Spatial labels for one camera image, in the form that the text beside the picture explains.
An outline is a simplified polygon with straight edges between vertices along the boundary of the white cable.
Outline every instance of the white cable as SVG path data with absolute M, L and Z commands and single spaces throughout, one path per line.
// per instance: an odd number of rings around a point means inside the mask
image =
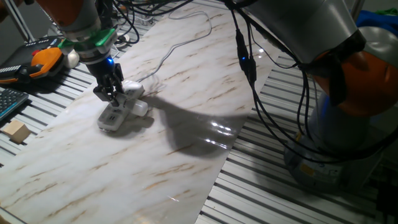
M 153 19 L 153 18 L 154 18 L 154 17 L 151 16 L 151 17 L 148 18 L 148 19 L 143 19 L 143 18 L 140 18 L 139 16 L 136 16 L 136 19 L 139 19 L 139 20 L 144 21 L 144 22 L 150 21 L 150 20 Z
M 159 64 L 157 65 L 156 69 L 155 69 L 153 72 L 151 72 L 150 74 L 148 74 L 147 76 L 138 79 L 137 82 L 142 82 L 143 80 L 145 80 L 145 79 L 147 79 L 147 78 L 149 78 L 149 77 L 155 75 L 155 73 L 156 73 L 157 71 L 159 71 L 159 69 L 161 68 L 161 66 L 162 66 L 162 64 L 164 63 L 164 61 L 171 55 L 171 53 L 172 53 L 177 47 L 181 47 L 181 46 L 183 46 L 183 45 L 185 45 L 185 44 L 189 44 L 189 43 L 192 43 L 192 42 L 194 42 L 194 41 L 196 41 L 196 40 L 200 40 L 200 39 L 202 39 L 202 38 L 205 38 L 205 37 L 207 37 L 208 35 L 210 35 L 210 34 L 211 34 L 211 31 L 213 30 L 213 26 L 212 26 L 212 24 L 211 24 L 210 16 L 209 16 L 207 13 L 203 12 L 203 11 L 193 12 L 193 13 L 191 13 L 191 14 L 188 14 L 188 15 L 182 16 L 182 17 L 171 17 L 171 15 L 172 15 L 173 12 L 171 12 L 171 13 L 169 14 L 169 19 L 180 20 L 180 19 L 186 19 L 186 18 L 189 18 L 189 17 L 192 17 L 192 16 L 205 15 L 205 16 L 207 17 L 208 21 L 209 21 L 209 27 L 210 27 L 209 32 L 208 32 L 207 34 L 201 36 L 201 37 L 198 37 L 198 38 L 195 38 L 195 39 L 192 39 L 192 40 L 188 40 L 188 41 L 185 41 L 185 42 L 182 42 L 182 43 L 175 44 L 175 45 L 171 46 L 171 48 L 169 49 L 169 51 L 167 52 L 167 54 L 164 55 L 164 57 L 160 60 L 160 62 L 159 62 Z

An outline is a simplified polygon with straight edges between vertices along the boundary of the white connector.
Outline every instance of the white connector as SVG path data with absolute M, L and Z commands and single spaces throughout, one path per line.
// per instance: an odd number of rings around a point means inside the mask
M 114 107 L 110 103 L 97 120 L 98 127 L 103 131 L 117 131 L 129 113 L 144 116 L 148 111 L 148 104 L 138 100 L 144 92 L 140 83 L 126 81 L 123 87 L 125 94 L 116 96 L 119 106 Z

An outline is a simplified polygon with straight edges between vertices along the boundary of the keyboard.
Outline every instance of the keyboard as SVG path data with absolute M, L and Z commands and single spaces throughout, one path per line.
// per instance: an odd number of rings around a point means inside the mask
M 9 88 L 2 91 L 0 93 L 0 121 L 23 104 L 28 97 L 26 93 Z

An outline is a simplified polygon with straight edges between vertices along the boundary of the white marble surface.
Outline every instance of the white marble surface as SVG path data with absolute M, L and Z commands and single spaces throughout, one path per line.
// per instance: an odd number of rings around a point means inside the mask
M 101 132 L 96 119 L 106 103 L 92 85 L 0 169 L 3 208 L 27 223 L 195 222 L 253 100 L 231 13 L 188 4 L 173 16 L 194 11 L 209 14 L 213 33 L 176 49 L 143 82 L 148 115 Z M 207 30 L 205 16 L 164 17 L 119 60 L 126 80 L 146 75 L 171 45 Z M 276 58 L 278 50 L 256 39 Z M 262 86 L 273 65 L 254 50 Z

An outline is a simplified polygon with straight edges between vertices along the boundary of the black wire bundle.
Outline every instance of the black wire bundle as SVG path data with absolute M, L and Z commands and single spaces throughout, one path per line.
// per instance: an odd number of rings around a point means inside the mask
M 134 30 L 134 32 L 137 35 L 137 40 L 135 40 L 135 41 L 126 41 L 126 40 L 123 40 L 123 41 L 127 44 L 136 44 L 139 42 L 139 33 L 138 33 L 138 30 L 134 27 L 136 13 L 142 14 L 145 16 L 151 16 L 151 17 L 152 16 L 161 16 L 161 15 L 167 14 L 169 12 L 172 12 L 172 11 L 192 2 L 193 0 L 186 0 L 183 3 L 179 4 L 178 6 L 175 6 L 169 10 L 154 13 L 155 11 L 159 10 L 161 7 L 165 6 L 168 3 L 179 2 L 179 1 L 182 1 L 182 0 L 134 0 L 134 1 L 133 0 L 113 0 L 113 4 L 114 4 L 116 10 L 118 10 L 118 12 L 123 16 L 123 18 L 126 20 L 125 22 L 128 22 L 130 25 L 130 28 L 127 31 L 125 31 L 125 33 L 121 36 L 128 34 L 132 29 Z M 119 8 L 120 5 L 126 7 L 126 14 L 124 14 L 122 12 L 122 10 Z M 128 18 L 129 11 L 132 12 L 132 21 L 130 21 Z
M 296 154 L 297 156 L 301 157 L 302 159 L 308 160 L 310 162 L 317 162 L 317 163 L 324 163 L 324 164 L 336 164 L 336 163 L 341 163 L 341 162 L 346 162 L 346 161 L 352 161 L 352 160 L 357 160 L 357 159 L 365 159 L 367 157 L 370 157 L 372 155 L 375 155 L 376 153 L 386 149 L 388 146 L 390 146 L 397 138 L 398 138 L 398 127 L 390 134 L 388 135 L 388 137 L 384 138 L 383 140 L 379 141 L 378 143 L 376 143 L 375 145 L 368 147 L 366 149 L 362 149 L 361 151 L 354 151 L 352 150 L 352 152 L 350 153 L 346 153 L 345 155 L 341 155 L 341 154 L 335 154 L 332 153 L 331 151 L 326 151 L 322 148 L 317 148 L 317 150 L 312 149 L 306 145 L 303 145 L 302 143 L 296 141 L 296 139 L 294 139 L 292 136 L 290 136 L 289 134 L 287 134 L 270 116 L 270 114 L 266 111 L 265 107 L 262 105 L 261 99 L 259 98 L 258 94 L 256 93 L 256 90 L 254 88 L 254 82 L 253 80 L 255 80 L 255 78 L 251 78 L 251 76 L 253 76 L 253 71 L 250 71 L 250 66 L 248 66 L 248 62 L 244 61 L 245 57 L 240 57 L 240 55 L 242 55 L 242 52 L 244 52 L 244 50 L 242 51 L 242 48 L 246 48 L 246 45 L 244 44 L 244 41 L 241 40 L 241 38 L 238 38 L 239 36 L 242 36 L 242 34 L 240 33 L 239 27 L 238 27 L 238 22 L 235 18 L 234 15 L 234 11 L 238 12 L 243 19 L 246 21 L 246 24 L 248 25 L 248 39 L 249 39 L 249 51 L 250 51 L 250 60 L 253 58 L 252 57 L 252 47 L 251 47 L 251 40 L 253 40 L 253 42 L 260 48 L 262 48 L 255 40 L 254 40 L 254 36 L 252 34 L 252 28 L 251 26 L 254 26 L 256 28 L 256 30 L 258 32 L 260 32 L 264 37 L 267 37 L 268 41 L 271 42 L 273 45 L 277 46 L 279 49 L 281 49 L 281 51 L 287 53 L 288 55 L 290 55 L 294 60 L 295 60 L 295 64 L 292 65 L 291 67 L 283 67 L 281 65 L 279 65 L 277 62 L 275 62 L 270 55 L 264 50 L 264 52 L 267 54 L 267 56 L 272 60 L 272 62 L 274 62 L 278 67 L 280 68 L 292 68 L 295 67 L 297 65 L 300 64 L 300 61 L 298 60 L 298 58 L 288 49 L 286 48 L 286 46 L 284 44 L 282 44 L 281 42 L 279 42 L 279 40 L 277 40 L 272 34 L 270 34 L 268 31 L 266 31 L 263 27 L 261 27 L 256 21 L 252 20 L 247 14 L 245 14 L 242 10 L 241 7 L 244 6 L 248 6 L 254 2 L 256 2 L 256 0 L 246 0 L 241 2 L 240 4 L 235 4 L 232 0 L 221 0 L 225 3 L 225 5 L 228 7 L 228 9 L 232 12 L 233 15 L 233 19 L 234 19 L 234 24 L 236 26 L 236 33 L 237 33 L 237 37 L 236 37 L 236 42 L 238 45 L 238 58 L 239 58 L 239 64 L 241 64 L 241 68 L 242 70 L 245 72 L 245 75 L 248 78 L 249 84 L 252 88 L 252 92 L 253 92 L 253 98 L 254 98 L 254 104 L 256 107 L 256 111 L 257 111 L 257 115 L 259 116 L 261 122 L 263 123 L 263 125 L 268 129 L 268 131 L 276 138 L 276 140 L 278 140 L 284 147 L 286 147 L 288 150 L 292 151 L 294 154 Z M 303 91 L 302 91 L 302 96 L 300 99 L 300 103 L 298 106 L 298 111 L 297 111 L 297 124 L 298 124 L 298 128 L 300 130 L 300 132 L 303 135 L 306 135 L 306 137 L 308 137 L 309 139 L 312 139 L 310 136 L 310 131 L 308 128 L 308 111 L 309 111 L 309 102 L 310 102 L 310 87 L 308 84 L 308 77 L 307 74 L 302 71 L 302 75 L 303 75 Z M 302 108 L 302 104 L 304 101 L 304 98 L 306 97 L 306 105 L 305 105 L 305 130 L 306 133 L 302 130 L 301 125 L 300 125 L 300 113 L 301 113 L 301 108 Z M 269 121 L 284 135 L 286 136 L 289 140 L 291 140 L 294 144 L 299 145 L 300 147 L 304 148 L 307 151 L 313 152 L 315 154 L 321 155 L 321 156 L 326 156 L 331 158 L 331 161 L 318 161 L 312 158 L 308 158 L 305 157 L 304 155 L 302 155 L 301 153 L 295 151 L 294 149 L 292 149 L 290 146 L 288 146 L 280 137 L 278 137 L 278 135 L 276 135 L 275 132 L 273 132 L 273 130 L 270 128 L 270 126 L 265 122 L 264 118 L 262 117 L 262 114 L 260 113 L 260 109 L 262 110 L 262 112 L 267 116 L 267 118 L 269 119 Z

